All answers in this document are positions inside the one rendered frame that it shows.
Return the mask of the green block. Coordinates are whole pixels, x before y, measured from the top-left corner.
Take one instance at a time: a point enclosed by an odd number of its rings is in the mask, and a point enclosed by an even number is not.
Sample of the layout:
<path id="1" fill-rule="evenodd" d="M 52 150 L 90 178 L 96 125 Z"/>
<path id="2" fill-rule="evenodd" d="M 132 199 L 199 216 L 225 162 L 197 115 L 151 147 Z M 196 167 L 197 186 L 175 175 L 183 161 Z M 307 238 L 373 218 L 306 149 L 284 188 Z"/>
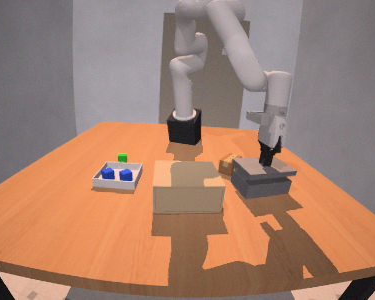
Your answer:
<path id="1" fill-rule="evenodd" d="M 118 162 L 127 163 L 127 153 L 119 153 L 117 158 L 118 158 Z"/>

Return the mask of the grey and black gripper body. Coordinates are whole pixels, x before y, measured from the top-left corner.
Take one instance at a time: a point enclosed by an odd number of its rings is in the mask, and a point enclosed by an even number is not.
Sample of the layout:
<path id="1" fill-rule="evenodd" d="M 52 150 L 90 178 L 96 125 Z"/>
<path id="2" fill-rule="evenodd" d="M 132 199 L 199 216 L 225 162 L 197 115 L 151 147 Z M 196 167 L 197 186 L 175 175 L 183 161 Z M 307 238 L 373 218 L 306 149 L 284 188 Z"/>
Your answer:
<path id="1" fill-rule="evenodd" d="M 258 131 L 258 140 L 270 148 L 274 148 L 281 135 L 281 148 L 284 148 L 287 135 L 286 116 L 268 116 L 268 125 L 260 125 Z M 283 128 L 282 128 L 283 127 Z"/>

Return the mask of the brown cardboard box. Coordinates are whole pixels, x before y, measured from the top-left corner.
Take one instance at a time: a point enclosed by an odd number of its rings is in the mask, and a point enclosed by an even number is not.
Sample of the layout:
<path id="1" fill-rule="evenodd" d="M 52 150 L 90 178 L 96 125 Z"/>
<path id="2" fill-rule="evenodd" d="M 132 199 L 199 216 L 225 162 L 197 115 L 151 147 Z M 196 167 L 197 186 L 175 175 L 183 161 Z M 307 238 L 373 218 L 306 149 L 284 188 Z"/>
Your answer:
<path id="1" fill-rule="evenodd" d="M 225 175 L 232 175 L 232 170 L 237 169 L 233 164 L 232 164 L 232 158 L 242 158 L 242 156 L 229 153 L 223 158 L 219 160 L 219 167 L 218 167 L 218 172 L 225 174 Z"/>

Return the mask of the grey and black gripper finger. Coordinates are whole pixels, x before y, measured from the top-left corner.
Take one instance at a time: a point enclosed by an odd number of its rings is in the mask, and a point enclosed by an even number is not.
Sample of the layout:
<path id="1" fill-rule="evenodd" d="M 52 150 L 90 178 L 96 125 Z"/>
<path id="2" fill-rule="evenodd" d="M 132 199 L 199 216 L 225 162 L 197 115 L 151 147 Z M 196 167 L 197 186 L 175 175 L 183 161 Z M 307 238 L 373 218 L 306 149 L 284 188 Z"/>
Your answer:
<path id="1" fill-rule="evenodd" d="M 264 159 L 264 156 L 267 153 L 268 146 L 265 145 L 264 143 L 260 142 L 259 140 L 258 140 L 258 142 L 259 142 L 260 147 L 261 147 L 260 148 L 261 153 L 260 153 L 259 163 L 263 163 L 263 159 Z"/>
<path id="2" fill-rule="evenodd" d="M 267 153 L 264 157 L 263 166 L 271 166 L 273 156 L 275 156 L 276 153 L 281 153 L 281 135 L 279 136 L 279 139 L 278 139 L 278 142 L 277 142 L 275 148 L 270 148 L 268 146 Z"/>

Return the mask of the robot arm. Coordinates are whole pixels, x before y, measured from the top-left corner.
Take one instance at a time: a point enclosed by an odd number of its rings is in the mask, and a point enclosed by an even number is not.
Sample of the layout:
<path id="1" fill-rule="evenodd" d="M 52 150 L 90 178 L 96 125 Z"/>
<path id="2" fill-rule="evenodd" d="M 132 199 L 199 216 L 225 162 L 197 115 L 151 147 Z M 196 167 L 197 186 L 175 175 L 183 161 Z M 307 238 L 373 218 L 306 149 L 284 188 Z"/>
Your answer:
<path id="1" fill-rule="evenodd" d="M 208 40 L 203 33 L 196 33 L 194 20 L 209 20 L 241 85 L 251 92 L 266 92 L 264 113 L 247 111 L 246 119 L 259 125 L 268 125 L 268 116 L 287 115 L 292 75 L 280 71 L 263 71 L 240 24 L 244 17 L 245 8 L 238 0 L 178 1 L 175 7 L 174 50 L 181 57 L 174 58 L 169 64 L 174 90 L 175 119 L 187 121 L 196 116 L 193 109 L 192 82 L 188 75 L 203 70 Z"/>

